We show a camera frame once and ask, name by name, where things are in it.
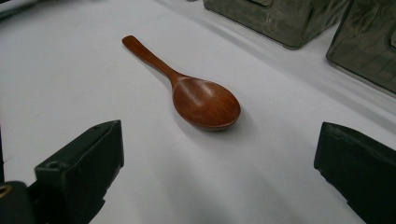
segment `spoon handle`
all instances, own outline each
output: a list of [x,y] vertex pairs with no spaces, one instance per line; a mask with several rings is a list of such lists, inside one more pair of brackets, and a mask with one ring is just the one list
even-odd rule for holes
[[163,72],[169,78],[172,85],[174,85],[174,83],[176,83],[177,80],[183,76],[175,71],[173,68],[171,68],[168,64],[164,63],[157,56],[155,56],[133,35],[125,36],[122,39],[122,43],[128,50],[130,50],[134,55],[140,58],[140,60],[142,60],[144,63]]

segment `white table surface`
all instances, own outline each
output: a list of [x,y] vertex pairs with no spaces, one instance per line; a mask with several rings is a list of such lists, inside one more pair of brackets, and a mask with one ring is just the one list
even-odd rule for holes
[[[202,0],[64,0],[3,21],[6,181],[32,184],[48,156],[120,119],[125,166],[92,223],[363,223],[313,167],[320,126],[396,148],[396,99],[328,65],[335,30],[290,51]],[[219,133],[190,126],[166,77],[121,44],[127,35],[232,91],[241,118]]]

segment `wooden spoon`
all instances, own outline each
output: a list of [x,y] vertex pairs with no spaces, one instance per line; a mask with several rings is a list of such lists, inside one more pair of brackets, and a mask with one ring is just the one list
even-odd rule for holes
[[239,118],[241,106],[233,94],[224,87],[180,74],[146,49],[132,35],[124,37],[122,43],[144,63],[160,70],[169,78],[175,109],[190,124],[216,131],[229,127]]

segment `spoon bowl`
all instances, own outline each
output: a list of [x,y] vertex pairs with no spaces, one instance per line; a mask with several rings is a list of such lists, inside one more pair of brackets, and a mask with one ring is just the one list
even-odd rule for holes
[[200,129],[217,131],[228,128],[238,120],[241,106],[224,87],[180,74],[146,49],[134,36],[124,37],[122,43],[144,63],[169,78],[175,109],[188,123]]

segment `green container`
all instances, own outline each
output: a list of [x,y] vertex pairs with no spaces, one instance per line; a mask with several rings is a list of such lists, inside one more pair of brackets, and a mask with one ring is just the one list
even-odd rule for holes
[[299,49],[340,21],[348,0],[204,0],[206,9]]
[[395,96],[396,1],[352,0],[327,58]]

